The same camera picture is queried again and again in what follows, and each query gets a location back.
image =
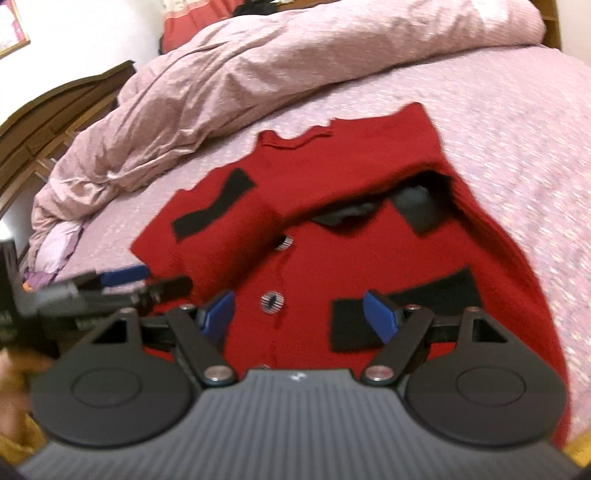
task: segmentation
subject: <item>hand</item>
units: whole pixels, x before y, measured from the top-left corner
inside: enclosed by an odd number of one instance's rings
[[[52,360],[23,349],[0,351],[0,435],[23,444],[30,410],[27,374],[42,373]]]

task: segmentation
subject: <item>button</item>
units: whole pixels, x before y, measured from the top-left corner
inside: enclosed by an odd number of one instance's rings
[[[281,243],[277,247],[275,247],[275,250],[277,250],[278,252],[284,252],[293,245],[293,242],[294,239],[292,236],[283,235],[281,237]]]
[[[265,313],[277,313],[283,307],[284,298],[281,293],[276,291],[268,291],[261,297],[262,311]]]

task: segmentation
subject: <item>wooden headboard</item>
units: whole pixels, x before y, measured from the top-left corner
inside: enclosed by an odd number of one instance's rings
[[[19,260],[33,233],[33,198],[76,134],[113,108],[135,73],[126,61],[102,75],[67,83],[29,102],[0,125],[0,235],[10,233]]]
[[[558,6],[556,5],[556,0],[531,0],[531,2],[540,11],[546,24],[544,45],[561,50],[562,41],[560,39],[560,23],[558,22]]]

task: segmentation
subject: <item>blue gripper pad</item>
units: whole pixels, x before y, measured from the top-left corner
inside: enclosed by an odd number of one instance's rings
[[[149,276],[150,269],[144,264],[121,268],[120,270],[110,270],[99,275],[100,284],[103,287],[117,287],[126,283],[145,280]]]
[[[368,291],[363,297],[363,314],[384,344],[400,330],[404,320],[402,309],[392,309]]]
[[[220,341],[236,313],[236,299],[232,290],[225,290],[199,309],[199,325],[212,342]]]

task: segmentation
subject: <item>black patch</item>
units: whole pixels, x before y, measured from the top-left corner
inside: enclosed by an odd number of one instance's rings
[[[426,307],[438,315],[455,316],[466,307],[482,307],[476,282],[469,268],[420,287],[388,295],[394,303]],[[335,300],[332,303],[330,348],[333,352],[352,352],[380,348],[384,344],[365,320],[363,300]]]
[[[172,223],[177,242],[205,230],[255,186],[256,184],[243,170],[240,168],[232,170],[219,197],[209,207],[183,215]]]
[[[374,213],[380,202],[363,202],[357,205],[349,205],[338,210],[333,210],[312,219],[313,222],[324,226],[340,225],[345,219],[351,217],[367,217]]]
[[[450,179],[432,171],[414,176],[391,194],[390,201],[417,235],[436,229],[453,208]]]
[[[381,196],[357,200],[357,203],[333,205],[312,221],[335,227],[350,218],[368,218],[384,198],[389,198],[414,233],[424,235],[441,225],[453,209],[449,181],[448,177],[439,173],[423,172]]]

